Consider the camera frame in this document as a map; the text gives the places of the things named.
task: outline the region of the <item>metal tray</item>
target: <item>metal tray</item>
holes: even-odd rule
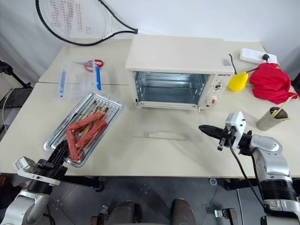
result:
[[[107,130],[110,128],[113,121],[117,119],[119,114],[124,108],[124,104],[112,97],[104,94],[90,92],[87,94],[81,102],[72,110],[72,112],[62,121],[58,128],[54,131],[51,137],[44,144],[44,150],[52,153],[56,146],[59,145],[63,140],[66,139],[65,131],[70,126],[70,124],[83,119],[89,112],[95,110],[98,106],[102,109],[108,108],[104,119],[106,120],[108,126],[105,130],[92,142],[90,142],[86,147],[84,147],[84,157],[80,161],[73,162],[71,158],[65,158],[64,161],[74,167],[81,167],[88,160],[94,148],[101,141]]]

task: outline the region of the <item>chopsticks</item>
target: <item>chopsticks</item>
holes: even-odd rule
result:
[[[272,116],[275,118],[277,116],[277,114],[283,109],[283,107],[285,107],[285,105],[292,99],[292,96],[290,96],[285,103],[278,109],[278,110],[274,110],[272,113]]]

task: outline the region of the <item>white table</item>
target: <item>white table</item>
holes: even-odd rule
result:
[[[239,53],[243,47],[265,52],[265,49],[259,42],[227,41],[225,43],[228,53],[232,55],[233,63],[238,73],[257,67],[255,64],[239,60]],[[59,83],[62,65],[67,60],[101,59],[105,62],[105,65],[101,68],[102,84],[129,85],[130,74],[125,69],[125,64],[130,49],[130,44],[131,39],[111,39],[99,45],[89,47],[65,44],[48,70],[40,77],[39,82]]]
[[[242,177],[229,149],[218,151],[218,141],[206,135],[202,142],[131,137],[130,118],[135,108],[129,89],[128,85],[103,85],[104,94],[119,99],[126,107],[86,164],[81,168],[68,165],[67,175]],[[43,144],[75,105],[76,102],[57,96],[57,84],[37,83],[0,142],[1,172],[14,173],[12,162],[22,156],[35,161],[48,159],[50,154],[44,152]],[[200,117],[202,124],[223,128],[229,113],[242,110],[247,121],[245,131],[253,130],[253,134],[278,139],[283,145],[291,175],[300,177],[300,101],[292,100],[286,106],[291,120],[269,131],[260,131],[255,122],[271,106],[271,102],[255,98],[251,88],[241,92],[226,90],[216,107],[203,110]],[[251,158],[238,157],[246,174],[253,177]]]

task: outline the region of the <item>power strip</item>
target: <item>power strip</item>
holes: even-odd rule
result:
[[[261,64],[266,62],[265,60],[262,59],[264,54],[268,54],[268,56],[270,57],[268,59],[269,63],[278,63],[276,55],[272,55],[265,52],[259,52],[247,48],[242,48],[242,50],[240,51],[240,60],[254,63],[254,64]]]

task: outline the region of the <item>white cord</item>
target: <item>white cord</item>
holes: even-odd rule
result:
[[[6,125],[5,125],[5,121],[4,121],[4,108],[5,108],[6,101],[8,100],[8,97],[10,96],[10,94],[13,92],[14,89],[15,89],[15,88],[13,88],[13,89],[10,91],[10,93],[7,94],[7,97],[6,97],[6,99],[5,99],[5,101],[4,101],[4,104],[3,104],[3,107],[2,107],[2,120],[3,120],[3,125],[4,125],[4,128],[5,128],[5,132],[7,132],[8,129],[7,129],[7,127],[6,127]]]
[[[240,194],[238,189],[236,189],[236,193],[238,194],[238,200],[240,205],[240,217],[242,218],[242,225],[244,225],[243,210],[242,210],[242,204],[240,203]]]

